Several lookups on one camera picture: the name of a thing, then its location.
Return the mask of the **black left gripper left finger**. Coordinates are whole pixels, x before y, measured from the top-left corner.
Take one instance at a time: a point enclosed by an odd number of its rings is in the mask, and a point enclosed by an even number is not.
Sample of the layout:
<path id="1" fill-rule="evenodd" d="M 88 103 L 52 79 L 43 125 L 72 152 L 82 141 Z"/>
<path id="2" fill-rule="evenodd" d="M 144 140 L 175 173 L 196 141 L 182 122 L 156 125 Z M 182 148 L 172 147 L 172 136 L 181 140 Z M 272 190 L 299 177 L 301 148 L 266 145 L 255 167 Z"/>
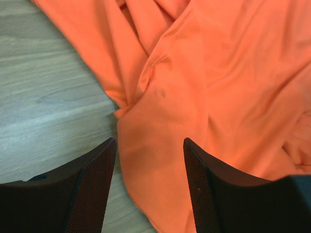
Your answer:
<path id="1" fill-rule="evenodd" d="M 116 151 L 116 141 L 110 138 L 28 181 L 1 184 L 1 232 L 101 232 Z"/>

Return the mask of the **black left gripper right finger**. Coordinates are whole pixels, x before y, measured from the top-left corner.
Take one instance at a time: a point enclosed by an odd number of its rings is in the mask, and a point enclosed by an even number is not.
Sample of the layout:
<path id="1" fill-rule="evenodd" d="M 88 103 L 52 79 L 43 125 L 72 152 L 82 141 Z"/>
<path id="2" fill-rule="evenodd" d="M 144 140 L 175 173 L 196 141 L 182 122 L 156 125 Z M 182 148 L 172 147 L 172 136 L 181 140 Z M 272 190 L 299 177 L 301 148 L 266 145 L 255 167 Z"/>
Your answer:
<path id="1" fill-rule="evenodd" d="M 242 172 L 184 140 L 184 160 L 199 233 L 308 233 L 311 177 L 269 181 Z"/>

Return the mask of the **orange t shirt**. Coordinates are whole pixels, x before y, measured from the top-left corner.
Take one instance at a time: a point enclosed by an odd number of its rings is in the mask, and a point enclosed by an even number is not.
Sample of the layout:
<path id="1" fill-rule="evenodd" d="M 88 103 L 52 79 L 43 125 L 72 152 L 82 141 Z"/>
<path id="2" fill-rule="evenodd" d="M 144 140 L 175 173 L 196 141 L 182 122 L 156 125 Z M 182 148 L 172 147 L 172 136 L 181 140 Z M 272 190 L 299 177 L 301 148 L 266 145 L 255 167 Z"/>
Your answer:
<path id="1" fill-rule="evenodd" d="M 308 0 L 37 0 L 118 105 L 123 180 L 193 233 L 183 141 L 268 180 L 311 171 Z"/>

